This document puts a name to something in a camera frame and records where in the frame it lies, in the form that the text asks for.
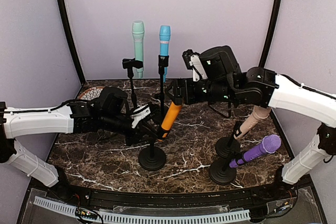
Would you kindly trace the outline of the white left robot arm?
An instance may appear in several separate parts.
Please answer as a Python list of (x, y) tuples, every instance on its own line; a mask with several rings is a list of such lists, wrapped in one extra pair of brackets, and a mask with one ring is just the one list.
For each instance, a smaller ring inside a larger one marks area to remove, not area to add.
[(28, 177), (52, 188), (63, 201), (74, 197), (61, 168), (42, 161), (16, 140), (19, 136), (64, 133), (80, 134), (105, 130), (124, 135), (127, 146), (145, 135), (155, 136), (148, 121), (159, 114), (149, 102), (130, 108), (126, 92), (104, 87), (95, 98), (72, 99), (51, 108), (17, 109), (1, 102), (1, 163), (12, 165)]

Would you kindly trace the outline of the right black frame post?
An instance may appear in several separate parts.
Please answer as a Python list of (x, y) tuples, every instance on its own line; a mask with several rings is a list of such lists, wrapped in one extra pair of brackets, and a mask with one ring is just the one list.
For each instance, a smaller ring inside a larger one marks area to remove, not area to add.
[(270, 21), (267, 29), (267, 34), (265, 38), (265, 43), (263, 46), (263, 50), (261, 52), (260, 60), (259, 60), (259, 67), (265, 67), (268, 55), (271, 48), (271, 43), (274, 37), (274, 33), (276, 30), (276, 24), (278, 20), (279, 10), (280, 10), (281, 0), (274, 0), (270, 15)]

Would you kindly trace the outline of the black stand of beige microphone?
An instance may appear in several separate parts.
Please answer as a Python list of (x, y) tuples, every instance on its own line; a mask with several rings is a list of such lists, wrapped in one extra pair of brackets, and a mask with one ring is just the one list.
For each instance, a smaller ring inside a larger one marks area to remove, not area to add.
[(230, 152), (234, 154), (240, 153), (241, 148), (238, 140), (246, 135), (246, 133), (242, 133), (240, 129), (242, 124), (242, 121), (236, 121), (232, 134), (217, 140), (215, 144), (217, 155), (222, 158), (227, 158)]

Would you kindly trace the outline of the orange microphone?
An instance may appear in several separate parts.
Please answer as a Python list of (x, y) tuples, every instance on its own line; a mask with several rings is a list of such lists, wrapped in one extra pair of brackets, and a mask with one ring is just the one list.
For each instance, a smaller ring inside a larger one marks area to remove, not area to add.
[(182, 109), (182, 105), (175, 105), (174, 102), (171, 102), (171, 105), (157, 131), (157, 140), (163, 141), (166, 139), (169, 134), (178, 114)]

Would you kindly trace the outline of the purple microphone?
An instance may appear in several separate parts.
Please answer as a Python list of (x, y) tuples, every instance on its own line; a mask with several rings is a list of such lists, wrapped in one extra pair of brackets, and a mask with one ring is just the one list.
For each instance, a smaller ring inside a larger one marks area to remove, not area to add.
[(250, 163), (251, 161), (266, 154), (273, 154), (280, 147), (281, 147), (281, 138), (278, 135), (272, 134), (265, 136), (259, 144), (243, 152), (241, 156), (238, 156), (237, 158), (231, 160), (229, 167), (236, 168), (238, 166)]

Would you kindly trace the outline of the mint green microphone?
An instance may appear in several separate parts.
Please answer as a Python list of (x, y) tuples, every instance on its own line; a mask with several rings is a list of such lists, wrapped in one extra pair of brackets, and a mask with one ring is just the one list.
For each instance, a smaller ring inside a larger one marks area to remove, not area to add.
[(134, 56), (138, 61), (144, 61), (144, 22), (141, 20), (136, 20), (132, 23), (132, 37), (134, 44)]

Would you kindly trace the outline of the black stand of purple microphone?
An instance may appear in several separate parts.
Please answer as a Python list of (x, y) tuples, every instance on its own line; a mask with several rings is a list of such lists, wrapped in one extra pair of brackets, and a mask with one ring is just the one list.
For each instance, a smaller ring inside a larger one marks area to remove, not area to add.
[(237, 168), (246, 163), (243, 152), (230, 150), (226, 155), (216, 155), (217, 159), (209, 167), (209, 177), (216, 184), (228, 185), (236, 178)]

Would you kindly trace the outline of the black stand of mint microphone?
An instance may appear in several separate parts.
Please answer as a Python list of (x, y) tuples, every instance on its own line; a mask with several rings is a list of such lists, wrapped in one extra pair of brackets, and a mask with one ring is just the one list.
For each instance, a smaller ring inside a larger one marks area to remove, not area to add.
[(135, 58), (133, 59), (122, 59), (122, 67), (123, 69), (127, 69), (127, 75), (130, 80), (130, 86), (131, 86), (131, 100), (133, 104), (133, 108), (136, 109), (137, 106), (137, 96), (134, 91), (134, 84), (133, 84), (133, 68), (140, 69), (143, 67), (143, 62), (136, 60)]

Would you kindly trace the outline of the beige microphone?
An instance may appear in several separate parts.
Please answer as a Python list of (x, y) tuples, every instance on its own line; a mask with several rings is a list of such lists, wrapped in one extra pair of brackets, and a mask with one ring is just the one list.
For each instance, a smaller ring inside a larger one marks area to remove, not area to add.
[(238, 140), (244, 137), (259, 121), (266, 119), (270, 111), (270, 107), (263, 108), (255, 105), (247, 119), (242, 124), (239, 123), (239, 127), (234, 130), (234, 139)]

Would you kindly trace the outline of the blue microphone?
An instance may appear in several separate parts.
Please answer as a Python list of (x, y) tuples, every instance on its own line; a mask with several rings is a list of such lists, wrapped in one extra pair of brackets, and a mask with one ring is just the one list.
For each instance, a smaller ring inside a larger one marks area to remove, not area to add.
[(160, 27), (159, 39), (160, 39), (160, 61), (163, 66), (162, 81), (166, 81), (167, 67), (169, 62), (169, 43), (171, 38), (171, 28), (168, 25), (162, 25)]

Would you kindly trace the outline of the flower pattern ceramic plate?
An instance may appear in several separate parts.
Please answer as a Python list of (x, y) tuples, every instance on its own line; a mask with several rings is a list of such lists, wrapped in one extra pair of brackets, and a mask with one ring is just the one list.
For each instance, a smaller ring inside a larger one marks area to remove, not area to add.
[(97, 97), (99, 97), (100, 93), (104, 89), (104, 86), (92, 87), (89, 88), (82, 93), (80, 93), (77, 97), (79, 100), (88, 100), (91, 101)]

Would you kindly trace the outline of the black stand of orange microphone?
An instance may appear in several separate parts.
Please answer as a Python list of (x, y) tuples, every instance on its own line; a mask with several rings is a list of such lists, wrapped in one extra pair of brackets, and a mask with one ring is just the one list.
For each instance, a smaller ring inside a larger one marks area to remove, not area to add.
[(142, 123), (142, 131), (149, 136), (149, 146), (140, 151), (138, 155), (139, 164), (148, 171), (160, 170), (166, 163), (166, 154), (161, 148), (155, 146), (158, 139), (156, 131), (147, 122)]

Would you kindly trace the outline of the black stand of blue microphone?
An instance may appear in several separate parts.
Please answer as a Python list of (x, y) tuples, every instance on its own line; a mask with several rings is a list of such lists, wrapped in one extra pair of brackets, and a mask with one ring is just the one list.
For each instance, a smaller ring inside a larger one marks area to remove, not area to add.
[(160, 116), (161, 120), (164, 119), (164, 74), (165, 74), (165, 68), (169, 65), (169, 56), (161, 56), (158, 55), (158, 67), (159, 67), (159, 75), (160, 75), (160, 93), (159, 93), (159, 100), (160, 100)]

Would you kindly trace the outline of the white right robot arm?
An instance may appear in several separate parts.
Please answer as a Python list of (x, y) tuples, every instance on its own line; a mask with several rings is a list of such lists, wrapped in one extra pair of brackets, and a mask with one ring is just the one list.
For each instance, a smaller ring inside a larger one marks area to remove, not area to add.
[(304, 174), (320, 161), (335, 155), (335, 95), (298, 83), (284, 74), (262, 67), (242, 72), (229, 46), (218, 46), (198, 54), (183, 53), (187, 69), (193, 76), (175, 79), (166, 89), (171, 105), (159, 129), (159, 139), (170, 132), (185, 104), (226, 102), (228, 105), (252, 104), (254, 109), (243, 123), (236, 123), (231, 136), (216, 143), (219, 159), (209, 169), (211, 179), (220, 185), (229, 184), (236, 175), (235, 168), (261, 155), (260, 144), (245, 153), (238, 152), (238, 140), (260, 120), (268, 117), (271, 109), (293, 111), (321, 122), (312, 141), (293, 160), (276, 172), (275, 183), (268, 188), (273, 200), (280, 199)]

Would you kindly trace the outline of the black frame post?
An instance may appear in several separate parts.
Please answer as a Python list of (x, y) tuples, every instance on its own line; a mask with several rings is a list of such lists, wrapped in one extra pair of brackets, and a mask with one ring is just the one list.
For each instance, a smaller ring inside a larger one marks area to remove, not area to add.
[(85, 79), (85, 75), (84, 75), (84, 72), (83, 72), (83, 69), (82, 69), (82, 66), (79, 60), (79, 56), (76, 50), (75, 41), (72, 35), (65, 0), (57, 0), (57, 4), (58, 4), (58, 9), (59, 9), (60, 18), (61, 18), (64, 33), (65, 33), (66, 41), (67, 41), (70, 55), (72, 58), (72, 62), (75, 67), (77, 77), (81, 85), (83, 85), (85, 84), (86, 79)]
[(274, 0), (270, 15), (270, 21), (267, 29), (267, 34), (265, 38), (265, 43), (263, 46), (263, 50), (261, 52), (260, 60), (259, 60), (259, 67), (265, 67), (268, 55), (271, 48), (271, 43), (274, 37), (274, 33), (276, 30), (276, 24), (278, 20), (279, 10), (280, 10), (281, 0)]

